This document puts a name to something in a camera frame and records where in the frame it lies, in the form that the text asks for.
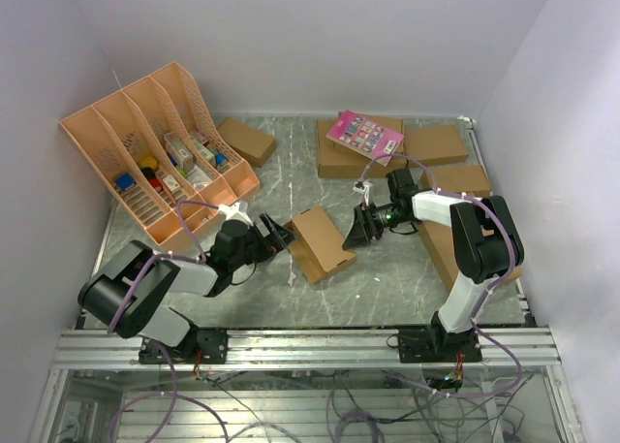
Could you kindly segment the cardboard box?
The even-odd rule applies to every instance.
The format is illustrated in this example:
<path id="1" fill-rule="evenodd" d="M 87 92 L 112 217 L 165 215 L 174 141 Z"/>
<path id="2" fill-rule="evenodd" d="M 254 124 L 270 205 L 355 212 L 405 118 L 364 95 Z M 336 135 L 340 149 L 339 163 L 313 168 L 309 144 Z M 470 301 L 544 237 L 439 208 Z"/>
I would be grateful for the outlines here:
<path id="1" fill-rule="evenodd" d="M 344 238 L 321 206 L 313 206 L 285 224 L 294 234 L 288 245 L 310 284 L 317 284 L 357 261 L 355 251 L 343 250 Z"/>

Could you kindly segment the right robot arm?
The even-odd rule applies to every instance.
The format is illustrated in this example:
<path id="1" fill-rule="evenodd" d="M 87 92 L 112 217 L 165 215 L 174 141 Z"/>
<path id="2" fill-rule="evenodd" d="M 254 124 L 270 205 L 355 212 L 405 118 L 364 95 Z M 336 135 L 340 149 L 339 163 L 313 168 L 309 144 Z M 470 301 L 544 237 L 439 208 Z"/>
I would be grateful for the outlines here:
<path id="1" fill-rule="evenodd" d="M 479 362 L 476 320 L 493 289 L 524 259 L 524 249 L 505 199 L 476 198 L 439 188 L 422 189 L 408 169 L 387 175 L 389 203 L 377 206 L 371 184 L 359 180 L 354 191 L 362 202 L 342 245 L 352 250 L 383 236 L 400 224 L 435 223 L 451 230 L 458 272 L 445 303 L 428 325 L 406 327 L 396 335 L 403 364 L 447 362 L 465 358 Z"/>

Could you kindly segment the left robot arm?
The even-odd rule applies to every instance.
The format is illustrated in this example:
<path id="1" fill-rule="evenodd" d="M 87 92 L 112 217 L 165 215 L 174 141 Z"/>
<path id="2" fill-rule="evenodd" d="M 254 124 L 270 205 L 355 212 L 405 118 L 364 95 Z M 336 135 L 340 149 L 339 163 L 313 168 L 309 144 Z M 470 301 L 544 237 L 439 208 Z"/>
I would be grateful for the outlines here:
<path id="1" fill-rule="evenodd" d="M 82 286 L 77 302 L 111 332 L 156 342 L 177 363 L 205 357 L 221 363 L 226 344 L 163 302 L 171 293 L 215 298 L 235 284 L 236 271 L 270 261 L 295 241 L 267 214 L 260 219 L 264 230 L 244 217 L 228 217 L 209 250 L 195 259 L 132 240 Z"/>

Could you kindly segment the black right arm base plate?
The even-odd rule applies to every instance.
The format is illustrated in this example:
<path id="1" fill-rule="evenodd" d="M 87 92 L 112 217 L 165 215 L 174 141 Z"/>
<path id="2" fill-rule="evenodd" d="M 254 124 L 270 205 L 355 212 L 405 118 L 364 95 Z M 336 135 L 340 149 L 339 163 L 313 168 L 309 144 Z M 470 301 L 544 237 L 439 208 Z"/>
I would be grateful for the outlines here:
<path id="1" fill-rule="evenodd" d="M 455 364 L 457 357 L 464 363 L 482 360 L 479 338 L 473 330 L 448 333 L 441 327 L 422 326 L 399 330 L 396 338 L 402 364 Z"/>

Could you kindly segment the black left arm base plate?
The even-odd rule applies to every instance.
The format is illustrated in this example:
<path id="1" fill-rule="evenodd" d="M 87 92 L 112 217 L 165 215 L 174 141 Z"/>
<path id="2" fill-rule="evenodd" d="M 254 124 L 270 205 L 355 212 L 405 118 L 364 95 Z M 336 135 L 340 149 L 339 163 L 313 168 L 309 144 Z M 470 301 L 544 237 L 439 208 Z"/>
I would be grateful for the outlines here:
<path id="1" fill-rule="evenodd" d="M 165 364 L 165 350 L 173 364 L 223 364 L 228 354 L 229 335 L 223 329 L 190 329 L 177 346 L 166 346 L 145 338 L 140 346 L 140 364 Z"/>

